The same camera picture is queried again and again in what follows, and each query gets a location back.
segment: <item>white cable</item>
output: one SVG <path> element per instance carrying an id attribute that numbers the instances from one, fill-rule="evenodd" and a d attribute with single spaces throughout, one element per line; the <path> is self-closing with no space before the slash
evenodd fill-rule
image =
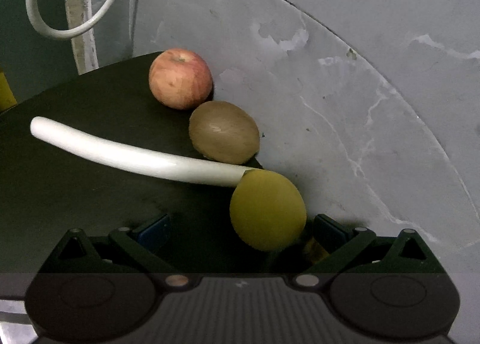
<path id="1" fill-rule="evenodd" d="M 160 179 L 236 187 L 244 172 L 252 169 L 124 145 L 39 116 L 32 119 L 30 132 L 42 141 L 87 160 Z"/>
<path id="2" fill-rule="evenodd" d="M 85 23 L 69 30 L 55 30 L 49 27 L 40 16 L 37 0 L 25 0 L 28 20 L 33 28 L 40 34 L 54 39 L 72 39 L 86 33 L 106 14 L 115 0 L 106 0 L 98 12 Z"/>

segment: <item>red apple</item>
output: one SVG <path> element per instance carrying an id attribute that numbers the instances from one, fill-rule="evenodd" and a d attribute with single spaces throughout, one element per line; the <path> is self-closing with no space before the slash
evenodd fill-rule
<path id="1" fill-rule="evenodd" d="M 199 106 L 213 86 L 206 62 L 193 51 L 182 48 L 171 48 L 155 58 L 148 83 L 160 103 L 176 110 Z"/>

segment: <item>dark tabletop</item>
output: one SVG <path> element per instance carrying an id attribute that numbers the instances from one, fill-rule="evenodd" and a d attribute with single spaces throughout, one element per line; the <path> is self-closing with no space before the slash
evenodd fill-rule
<path id="1" fill-rule="evenodd" d="M 186 272 L 255 272 L 266 254 L 244 244 L 229 216 L 232 188 L 199 186 L 96 164 L 30 135 L 35 116 L 116 142 L 202 158 L 190 112 L 154 99 L 148 70 L 158 53 L 79 76 L 0 115 L 0 272 L 37 271 L 70 228 L 107 235 L 168 213 L 159 252 Z M 250 166 L 259 166 L 253 160 Z"/>

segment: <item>dark green wall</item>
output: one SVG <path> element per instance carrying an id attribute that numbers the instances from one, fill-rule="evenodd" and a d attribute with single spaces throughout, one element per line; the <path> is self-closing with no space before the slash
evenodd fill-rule
<path id="1" fill-rule="evenodd" d="M 38 6 L 49 26 L 68 28 L 64 0 L 38 0 Z M 0 0 L 0 66 L 19 103 L 77 76 L 70 41 L 39 35 L 25 0 Z"/>

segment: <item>kiwi fruit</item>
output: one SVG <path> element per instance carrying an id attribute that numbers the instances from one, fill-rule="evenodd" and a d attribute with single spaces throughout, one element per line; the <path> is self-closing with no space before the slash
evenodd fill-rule
<path id="1" fill-rule="evenodd" d="M 193 147 L 206 158 L 244 164 L 260 149 L 257 124 L 244 110 L 227 101 L 201 104 L 190 116 Z"/>

